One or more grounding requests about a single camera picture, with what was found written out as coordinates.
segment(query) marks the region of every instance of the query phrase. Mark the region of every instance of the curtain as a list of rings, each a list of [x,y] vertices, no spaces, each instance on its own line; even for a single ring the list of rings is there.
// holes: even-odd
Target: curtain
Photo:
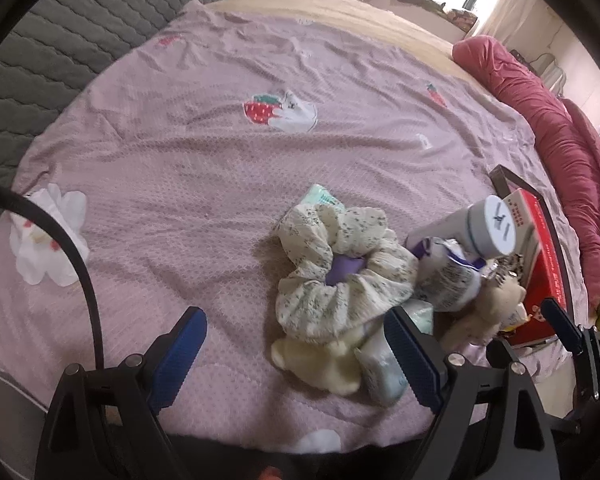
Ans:
[[[493,12],[484,24],[476,29],[476,34],[493,36],[500,43],[507,43],[520,30],[539,0],[498,0]]]

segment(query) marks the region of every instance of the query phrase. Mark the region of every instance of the mint green package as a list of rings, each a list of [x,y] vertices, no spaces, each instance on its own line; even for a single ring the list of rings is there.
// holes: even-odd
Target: mint green package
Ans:
[[[329,204],[335,206],[340,211],[346,210],[344,204],[320,184],[313,184],[300,203],[311,205]]]

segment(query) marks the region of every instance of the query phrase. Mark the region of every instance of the blue gripper pad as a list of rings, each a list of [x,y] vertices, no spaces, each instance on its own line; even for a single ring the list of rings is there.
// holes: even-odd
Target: blue gripper pad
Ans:
[[[441,390],[446,384],[446,368],[442,364],[442,359],[440,360],[442,369],[432,362],[430,358],[432,356],[427,356],[427,349],[421,346],[422,341],[418,342],[418,337],[428,337],[435,344],[438,343],[431,336],[420,333],[401,306],[394,307],[385,314],[384,336],[418,402],[430,408],[432,412],[438,413],[443,405]],[[435,355],[432,358],[437,360],[438,357],[439,355]]]
[[[206,337],[206,315],[189,307],[168,334],[158,336],[145,354],[147,403],[155,415],[171,406]]]
[[[540,313],[555,330],[555,335],[558,336],[568,352],[576,355],[582,352],[582,332],[569,319],[567,313],[561,309],[554,298],[542,300]]]

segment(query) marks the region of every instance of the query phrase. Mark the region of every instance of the gray quilted headboard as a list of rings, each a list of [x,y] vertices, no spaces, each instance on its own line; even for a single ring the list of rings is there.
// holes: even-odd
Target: gray quilted headboard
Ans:
[[[188,1],[36,3],[0,45],[0,185],[11,185],[33,137],[91,79],[164,27]]]

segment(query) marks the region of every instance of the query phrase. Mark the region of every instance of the screw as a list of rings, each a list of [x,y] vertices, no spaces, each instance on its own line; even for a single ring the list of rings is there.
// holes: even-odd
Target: screw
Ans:
[[[75,375],[80,371],[80,365],[78,363],[71,363],[67,368],[64,369],[64,373],[67,375]]]
[[[125,359],[125,365],[129,368],[135,368],[142,364],[142,356],[140,354],[131,354]]]
[[[516,375],[524,375],[526,373],[526,367],[522,363],[511,363],[511,371]]]
[[[458,367],[462,366],[465,362],[465,358],[462,354],[449,354],[446,360],[450,365]]]

